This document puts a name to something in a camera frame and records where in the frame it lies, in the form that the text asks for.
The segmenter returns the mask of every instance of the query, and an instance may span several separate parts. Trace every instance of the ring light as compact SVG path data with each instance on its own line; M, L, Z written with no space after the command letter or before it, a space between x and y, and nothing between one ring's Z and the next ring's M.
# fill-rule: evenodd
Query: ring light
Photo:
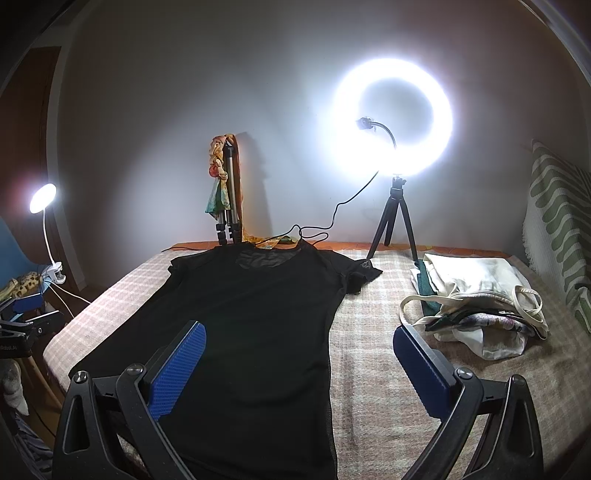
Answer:
M428 135L416 144L389 141L358 130L355 121L366 112L359 111L364 91L385 79L401 79L417 87L429 100L433 124ZM351 70L339 85L333 102L333 125L338 132L340 161L354 169L360 161L375 160L385 173L408 176L435 162L452 134L452 109L443 89L427 72L403 60L370 60Z

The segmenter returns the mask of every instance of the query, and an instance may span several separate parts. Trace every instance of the screw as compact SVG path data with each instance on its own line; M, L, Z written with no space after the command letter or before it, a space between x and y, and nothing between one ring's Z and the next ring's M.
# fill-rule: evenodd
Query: screw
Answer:
M88 380L88 374L84 371L76 372L74 375L74 382L76 383L84 383Z
M525 378L523 378L521 375L513 375L513 382L515 382L515 385L523 387L525 385Z
M474 374L472 373L472 370L470 370L469 368L466 367L460 367L456 370L457 376L460 378L463 378L464 380L470 380Z
M142 364L131 364L129 367L127 367L127 369L125 369L125 371L128 375L136 377L144 371L144 366Z

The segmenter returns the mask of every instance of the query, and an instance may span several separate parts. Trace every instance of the checkered tablecloth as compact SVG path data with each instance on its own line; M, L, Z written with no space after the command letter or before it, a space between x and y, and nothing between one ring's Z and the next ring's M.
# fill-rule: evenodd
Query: checkered tablecloth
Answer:
M62 389L69 385L70 369L164 284L170 260L192 253L168 251L154 256L102 294L50 342L44 359ZM365 256L363 251L341 253L355 259ZM537 275L518 259L509 261L543 298L548 340L530 339L523 355L495 362L480 359L460 343L439 343L433 338L428 342L454 365L469 366L481 378L506 381L517 373L527 379L540 424L544 463L549 466L591 426L591 342ZM426 414L392 352L398 305L414 293L410 253L378 251L373 263L384 273L361 294L344 299L330 331L330 398L341 480L402 477L439 425ZM421 315L419 302L414 303L405 309L408 318ZM479 417L451 478L463 473L484 421Z

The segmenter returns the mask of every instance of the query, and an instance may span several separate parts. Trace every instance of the black t-shirt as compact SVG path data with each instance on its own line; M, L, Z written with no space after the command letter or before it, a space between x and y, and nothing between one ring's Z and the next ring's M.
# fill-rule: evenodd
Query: black t-shirt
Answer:
M381 273L370 260L242 243L172 260L170 278L70 372L94 378L146 363L189 321L207 345L160 425L196 478L333 480L328 334L346 293Z

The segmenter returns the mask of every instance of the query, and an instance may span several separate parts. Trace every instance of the brown door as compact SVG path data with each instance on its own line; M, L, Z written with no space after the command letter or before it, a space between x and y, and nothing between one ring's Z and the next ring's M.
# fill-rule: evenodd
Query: brown door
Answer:
M30 49L0 96L0 216L23 253L38 264L50 260L42 214L32 214L29 202L47 183L47 105L59 52L60 47ZM47 208L47 237L54 260L63 263L65 288L78 294L51 206ZM57 302L51 303L61 310Z

